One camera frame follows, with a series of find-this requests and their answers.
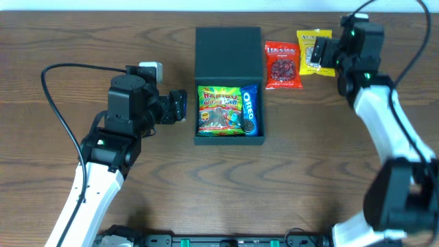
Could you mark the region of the Haribo gummy worms bag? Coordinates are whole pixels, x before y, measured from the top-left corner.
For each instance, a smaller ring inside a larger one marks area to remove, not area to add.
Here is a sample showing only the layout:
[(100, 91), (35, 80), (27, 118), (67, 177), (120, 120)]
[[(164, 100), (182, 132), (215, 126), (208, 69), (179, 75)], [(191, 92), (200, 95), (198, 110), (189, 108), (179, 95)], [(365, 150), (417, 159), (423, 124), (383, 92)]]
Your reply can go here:
[(198, 136), (243, 135), (240, 87), (198, 86)]

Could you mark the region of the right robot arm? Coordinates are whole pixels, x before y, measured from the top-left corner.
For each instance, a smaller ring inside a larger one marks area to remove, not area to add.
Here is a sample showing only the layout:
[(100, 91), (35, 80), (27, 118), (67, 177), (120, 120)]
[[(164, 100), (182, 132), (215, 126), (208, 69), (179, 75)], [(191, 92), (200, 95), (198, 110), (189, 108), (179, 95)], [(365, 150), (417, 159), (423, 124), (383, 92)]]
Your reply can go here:
[(399, 105), (390, 76), (379, 72), (384, 31), (342, 19), (341, 38), (316, 39), (311, 61), (338, 72), (337, 87), (366, 125), (382, 168), (363, 209), (332, 228), (333, 246), (370, 246), (420, 231), (438, 232), (438, 159)]

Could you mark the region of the yellow sunflower seeds bag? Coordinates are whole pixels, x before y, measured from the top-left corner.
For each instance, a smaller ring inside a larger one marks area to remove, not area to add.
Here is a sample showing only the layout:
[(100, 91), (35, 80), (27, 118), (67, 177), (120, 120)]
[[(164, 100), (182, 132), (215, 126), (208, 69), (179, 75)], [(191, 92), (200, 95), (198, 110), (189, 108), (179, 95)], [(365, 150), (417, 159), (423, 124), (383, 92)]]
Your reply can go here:
[(313, 48), (317, 37), (332, 37), (332, 30), (298, 30), (296, 32), (300, 46), (300, 75), (324, 75), (335, 77), (335, 69), (322, 68), (318, 63), (311, 62)]

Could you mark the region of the blue Oreo cookie pack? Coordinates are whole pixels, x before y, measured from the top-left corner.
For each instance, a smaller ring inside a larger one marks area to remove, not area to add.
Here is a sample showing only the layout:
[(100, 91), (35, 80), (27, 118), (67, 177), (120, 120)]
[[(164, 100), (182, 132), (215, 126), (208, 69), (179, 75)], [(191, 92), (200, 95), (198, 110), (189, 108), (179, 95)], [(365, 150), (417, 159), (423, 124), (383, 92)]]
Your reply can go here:
[(241, 127), (247, 136), (258, 136), (259, 125), (257, 120), (257, 92), (258, 86), (252, 84), (240, 89), (243, 100), (243, 121)]

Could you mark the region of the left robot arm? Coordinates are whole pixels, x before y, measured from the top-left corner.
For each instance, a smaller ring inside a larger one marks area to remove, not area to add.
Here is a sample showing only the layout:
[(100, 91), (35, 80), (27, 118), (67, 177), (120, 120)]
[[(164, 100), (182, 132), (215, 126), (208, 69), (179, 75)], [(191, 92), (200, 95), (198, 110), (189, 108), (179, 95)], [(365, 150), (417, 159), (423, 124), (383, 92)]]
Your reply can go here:
[(96, 115), (80, 144), (80, 162), (69, 197), (47, 246), (91, 246), (112, 200), (157, 124), (186, 117), (187, 92), (161, 96), (152, 76), (118, 75), (110, 82), (108, 108)]

